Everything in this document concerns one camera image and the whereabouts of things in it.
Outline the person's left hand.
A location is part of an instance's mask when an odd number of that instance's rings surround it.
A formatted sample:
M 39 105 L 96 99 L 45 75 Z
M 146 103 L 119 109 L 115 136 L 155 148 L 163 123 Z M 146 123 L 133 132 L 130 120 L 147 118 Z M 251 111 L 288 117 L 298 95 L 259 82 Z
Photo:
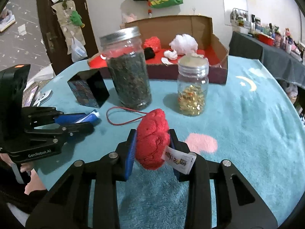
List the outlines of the person's left hand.
M 20 167 L 21 173 L 26 173 L 24 175 L 27 177 L 27 184 L 25 186 L 24 193 L 29 195 L 33 191 L 42 191 L 46 190 L 45 185 L 42 183 L 41 179 L 39 178 L 37 172 L 34 169 L 33 162 L 22 163 Z

